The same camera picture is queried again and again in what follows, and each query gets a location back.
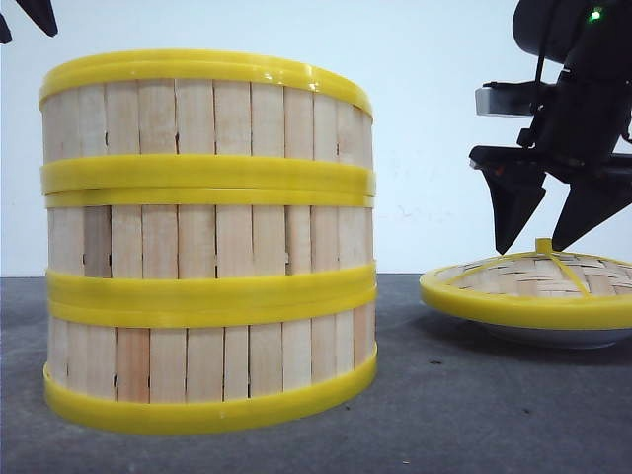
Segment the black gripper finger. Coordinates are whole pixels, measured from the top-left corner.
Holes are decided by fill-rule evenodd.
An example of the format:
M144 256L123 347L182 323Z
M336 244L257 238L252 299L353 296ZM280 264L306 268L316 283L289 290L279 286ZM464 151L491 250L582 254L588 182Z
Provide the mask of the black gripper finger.
M49 37L58 34L52 3L50 0L17 0L29 18Z
M551 175L570 185L552 237L555 251L563 251L631 203L630 173Z
M11 31L2 14L0 14L0 43L7 44L12 41Z
M500 167L483 175L492 199L496 250L503 255L544 198L545 173L530 167Z

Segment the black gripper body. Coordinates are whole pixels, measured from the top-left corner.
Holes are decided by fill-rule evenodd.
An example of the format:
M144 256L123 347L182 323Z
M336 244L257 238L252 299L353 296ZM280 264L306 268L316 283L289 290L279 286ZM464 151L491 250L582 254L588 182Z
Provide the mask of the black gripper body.
M631 121L631 62L575 58L558 76L554 95L537 110L515 147L477 145L472 165L537 168L545 174L631 174L631 158L615 152Z

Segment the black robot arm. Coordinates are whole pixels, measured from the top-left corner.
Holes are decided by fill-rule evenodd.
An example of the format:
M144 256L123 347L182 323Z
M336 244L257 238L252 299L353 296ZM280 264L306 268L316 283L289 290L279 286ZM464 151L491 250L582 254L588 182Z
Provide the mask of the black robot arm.
M515 147L474 147L469 158L489 186L499 253L542 201L546 176L570 187L552 236L562 251L631 203L631 4L521 1L513 38L540 62L562 64L556 83L489 82L475 93L480 116L526 116Z

